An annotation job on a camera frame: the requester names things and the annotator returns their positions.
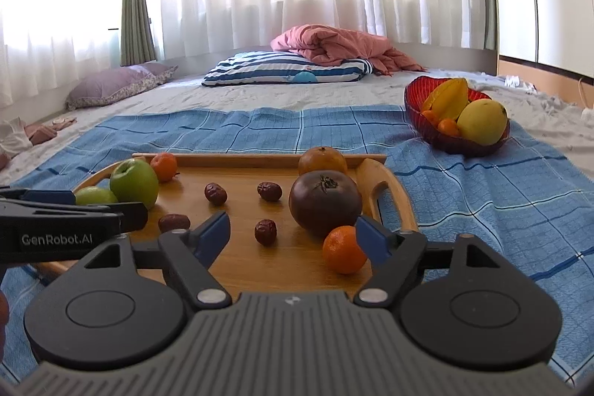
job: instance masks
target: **green apple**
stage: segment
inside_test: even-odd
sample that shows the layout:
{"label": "green apple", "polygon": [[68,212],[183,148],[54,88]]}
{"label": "green apple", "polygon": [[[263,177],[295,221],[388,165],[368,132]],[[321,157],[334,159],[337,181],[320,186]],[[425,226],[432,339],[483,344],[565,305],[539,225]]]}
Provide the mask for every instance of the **green apple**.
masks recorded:
{"label": "green apple", "polygon": [[118,203],[116,196],[106,188],[85,187],[75,194],[77,205],[91,205],[94,203]]}
{"label": "green apple", "polygon": [[142,202],[154,207],[159,194],[159,179],[151,165],[141,158],[121,162],[109,179],[109,188],[120,202]]}

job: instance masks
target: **purple pillow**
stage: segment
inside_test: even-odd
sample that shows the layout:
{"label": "purple pillow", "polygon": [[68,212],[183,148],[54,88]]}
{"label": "purple pillow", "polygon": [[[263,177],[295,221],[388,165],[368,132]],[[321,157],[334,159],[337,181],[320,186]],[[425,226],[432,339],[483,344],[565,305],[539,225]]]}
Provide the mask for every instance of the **purple pillow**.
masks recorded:
{"label": "purple pillow", "polygon": [[66,109],[106,106],[156,88],[171,79],[177,66],[159,63],[106,69],[87,76],[66,98]]}

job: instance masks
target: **wooden tray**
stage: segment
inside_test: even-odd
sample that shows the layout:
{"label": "wooden tray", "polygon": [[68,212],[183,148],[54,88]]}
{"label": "wooden tray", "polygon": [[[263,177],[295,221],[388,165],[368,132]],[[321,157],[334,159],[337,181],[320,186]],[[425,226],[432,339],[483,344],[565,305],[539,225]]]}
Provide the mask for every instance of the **wooden tray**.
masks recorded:
{"label": "wooden tray", "polygon": [[[154,154],[135,154],[150,162]],[[130,233],[132,240],[153,239],[159,235],[157,221],[166,213],[188,215],[197,227],[218,208],[204,197],[207,183],[219,183],[228,194],[226,210],[231,219],[231,240],[210,272],[236,298],[241,291],[304,291],[342,289],[349,296],[371,276],[369,262],[350,276],[329,270],[322,260],[322,241],[312,238],[293,220],[288,206],[289,192],[298,177],[299,155],[176,154],[179,175],[160,186],[159,198],[150,210],[144,229]],[[402,229],[418,230],[411,203],[404,188],[383,163],[384,155],[345,156],[349,175],[363,196],[363,213],[379,220],[376,199],[389,189],[400,213]],[[118,163],[91,176],[79,186],[93,186],[108,179]],[[256,187],[274,181],[283,189],[281,200],[262,200]],[[277,244],[262,247],[254,238],[254,226],[263,218],[277,225]],[[58,276],[75,261],[50,262],[37,267],[49,276]],[[143,276],[163,281],[160,270],[139,270]]]}

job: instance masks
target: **blue checkered blanket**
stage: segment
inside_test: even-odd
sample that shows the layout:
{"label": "blue checkered blanket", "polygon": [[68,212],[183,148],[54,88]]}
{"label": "blue checkered blanket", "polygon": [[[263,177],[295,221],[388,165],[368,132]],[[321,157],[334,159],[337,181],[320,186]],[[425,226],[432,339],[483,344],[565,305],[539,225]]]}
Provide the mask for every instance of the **blue checkered blanket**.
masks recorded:
{"label": "blue checkered blanket", "polygon": [[[17,185],[72,189],[134,152],[301,153],[317,145],[386,153],[430,240],[476,234],[555,298],[563,313],[551,361],[557,374],[573,384],[594,370],[594,183],[514,122],[496,154],[464,159],[432,150],[399,106],[117,116]],[[380,204],[384,225],[398,227],[390,200]],[[43,281],[30,268],[11,269],[2,289],[12,310],[2,370],[18,380],[35,367],[22,321]]]}

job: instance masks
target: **light blue circle on pillow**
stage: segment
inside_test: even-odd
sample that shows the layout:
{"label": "light blue circle on pillow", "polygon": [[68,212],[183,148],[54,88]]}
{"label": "light blue circle on pillow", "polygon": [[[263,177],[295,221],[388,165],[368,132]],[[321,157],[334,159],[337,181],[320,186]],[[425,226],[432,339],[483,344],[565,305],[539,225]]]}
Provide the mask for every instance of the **light blue circle on pillow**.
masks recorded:
{"label": "light blue circle on pillow", "polygon": [[300,71],[291,80],[292,83],[317,83],[318,80],[310,71]]}

